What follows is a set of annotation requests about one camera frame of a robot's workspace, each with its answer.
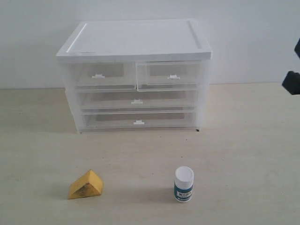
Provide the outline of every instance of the white bottle cap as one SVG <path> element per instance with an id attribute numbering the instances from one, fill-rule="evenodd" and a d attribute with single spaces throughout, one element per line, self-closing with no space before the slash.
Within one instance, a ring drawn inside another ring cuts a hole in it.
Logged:
<path id="1" fill-rule="evenodd" d="M 189 189 L 194 183 L 194 171 L 187 167 L 181 166 L 175 172 L 175 185 L 180 189 Z"/>

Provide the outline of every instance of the white wall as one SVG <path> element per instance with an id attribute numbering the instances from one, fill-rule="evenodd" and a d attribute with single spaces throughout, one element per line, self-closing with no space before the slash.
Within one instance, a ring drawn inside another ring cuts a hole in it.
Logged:
<path id="1" fill-rule="evenodd" d="M 82 20 L 196 17 L 212 83 L 280 82 L 300 71 L 299 0 L 0 0 L 0 88 L 63 87 L 55 54 Z"/>

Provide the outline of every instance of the triangular block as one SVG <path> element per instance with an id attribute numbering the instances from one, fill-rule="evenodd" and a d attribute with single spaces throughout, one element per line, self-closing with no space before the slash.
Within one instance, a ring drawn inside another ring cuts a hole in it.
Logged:
<path id="1" fill-rule="evenodd" d="M 89 170 L 81 178 L 71 184 L 68 199 L 101 195 L 102 188 L 103 181 L 94 171 Z"/>

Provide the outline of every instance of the pill bottle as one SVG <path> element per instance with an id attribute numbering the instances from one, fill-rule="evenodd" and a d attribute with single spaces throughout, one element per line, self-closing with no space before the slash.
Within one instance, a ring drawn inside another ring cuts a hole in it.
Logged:
<path id="1" fill-rule="evenodd" d="M 192 198 L 194 171 L 181 166 L 175 172 L 174 195 L 178 202 L 187 203 Z"/>

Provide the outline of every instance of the white lid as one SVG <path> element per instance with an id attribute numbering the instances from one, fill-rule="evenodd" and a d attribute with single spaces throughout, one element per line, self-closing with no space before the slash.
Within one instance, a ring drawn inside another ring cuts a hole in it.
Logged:
<path id="1" fill-rule="evenodd" d="M 57 57 L 66 63 L 205 60 L 211 48 L 193 19 L 93 21 L 80 23 Z"/>
<path id="2" fill-rule="evenodd" d="M 175 172 L 175 185 L 180 189 L 189 189 L 194 183 L 194 171 L 187 167 L 181 166 Z"/>

